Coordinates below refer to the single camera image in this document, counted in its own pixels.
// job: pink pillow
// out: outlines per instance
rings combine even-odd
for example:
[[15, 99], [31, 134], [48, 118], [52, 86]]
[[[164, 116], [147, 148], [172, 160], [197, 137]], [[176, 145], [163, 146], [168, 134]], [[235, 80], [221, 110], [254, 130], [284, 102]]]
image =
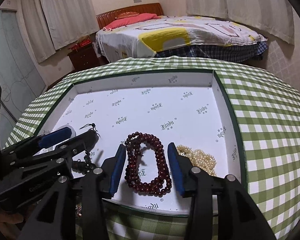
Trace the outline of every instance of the pink pillow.
[[119, 20], [114, 20], [112, 23], [108, 24], [106, 27], [103, 27], [103, 30], [109, 31], [115, 28], [119, 28], [122, 26], [131, 25], [134, 23], [144, 22], [151, 19], [160, 19], [155, 13], [142, 13], [135, 17], [129, 17]]

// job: green gingham tablecloth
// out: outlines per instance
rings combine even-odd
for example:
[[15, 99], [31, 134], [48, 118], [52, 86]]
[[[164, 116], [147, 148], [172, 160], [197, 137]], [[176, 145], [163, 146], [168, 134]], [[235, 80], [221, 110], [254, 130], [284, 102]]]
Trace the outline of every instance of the green gingham tablecloth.
[[[133, 71], [187, 68], [214, 69], [221, 79], [242, 134], [248, 192], [277, 239], [284, 239], [300, 219], [300, 93], [265, 70], [212, 59], [173, 56], [127, 58], [72, 73], [29, 105], [6, 146], [33, 135], [57, 99], [74, 82]], [[183, 239], [186, 218], [106, 206], [110, 239]], [[77, 237], [82, 238], [79, 225]]]

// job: bed sheet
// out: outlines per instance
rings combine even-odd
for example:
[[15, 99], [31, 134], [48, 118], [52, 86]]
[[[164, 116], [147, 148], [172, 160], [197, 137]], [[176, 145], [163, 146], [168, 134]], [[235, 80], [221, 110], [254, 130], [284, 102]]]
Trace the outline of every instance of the bed sheet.
[[190, 45], [249, 46], [267, 38], [243, 25], [208, 17], [162, 17], [111, 31], [100, 30], [96, 41], [109, 62]]
[[160, 51], [154, 57], [203, 57], [230, 62], [244, 62], [247, 59], [262, 60], [263, 53], [268, 49], [266, 41], [245, 46], [222, 47], [216, 45], [190, 45], [176, 49]]
[[[33, 135], [76, 82], [137, 71], [210, 69], [220, 78], [240, 127], [248, 192], [277, 239], [300, 219], [300, 93], [273, 74], [237, 63], [187, 57], [123, 59], [72, 73], [35, 99], [21, 115], [6, 146]], [[107, 205], [110, 239], [182, 239], [186, 218], [158, 216]], [[217, 220], [214, 220], [214, 239]], [[78, 225], [77, 238], [82, 239]]]

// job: red box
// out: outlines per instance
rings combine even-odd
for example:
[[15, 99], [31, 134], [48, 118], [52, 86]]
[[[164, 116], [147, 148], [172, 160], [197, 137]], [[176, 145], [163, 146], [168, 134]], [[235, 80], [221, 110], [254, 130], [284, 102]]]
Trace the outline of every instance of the red box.
[[83, 47], [83, 46], [86, 46], [86, 45], [91, 44], [91, 43], [92, 43], [91, 40], [88, 39], [88, 40], [85, 40], [85, 41], [80, 42], [80, 43], [79, 43], [79, 46], [80, 46], [80, 47]]

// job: pearl necklace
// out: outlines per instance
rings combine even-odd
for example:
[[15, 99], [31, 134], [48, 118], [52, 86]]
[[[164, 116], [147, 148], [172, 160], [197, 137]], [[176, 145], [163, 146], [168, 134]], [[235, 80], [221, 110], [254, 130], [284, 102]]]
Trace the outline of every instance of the pearl necklace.
[[191, 148], [183, 145], [177, 146], [177, 151], [179, 155], [188, 157], [193, 166], [199, 167], [211, 176], [216, 176], [214, 167], [217, 163], [212, 155], [206, 154], [200, 149], [192, 151]]

